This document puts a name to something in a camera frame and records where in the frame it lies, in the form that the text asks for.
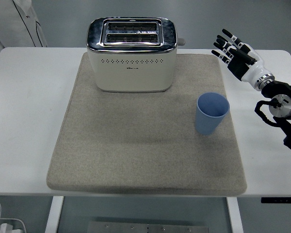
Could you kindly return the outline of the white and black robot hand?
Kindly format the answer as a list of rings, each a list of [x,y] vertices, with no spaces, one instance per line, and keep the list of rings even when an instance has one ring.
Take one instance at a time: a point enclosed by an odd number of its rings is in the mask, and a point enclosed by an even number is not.
[[[218,35],[213,43],[218,50],[212,50],[227,69],[242,82],[250,83],[257,91],[275,80],[274,75],[264,67],[260,55],[247,43],[226,29],[222,29],[226,37]]]

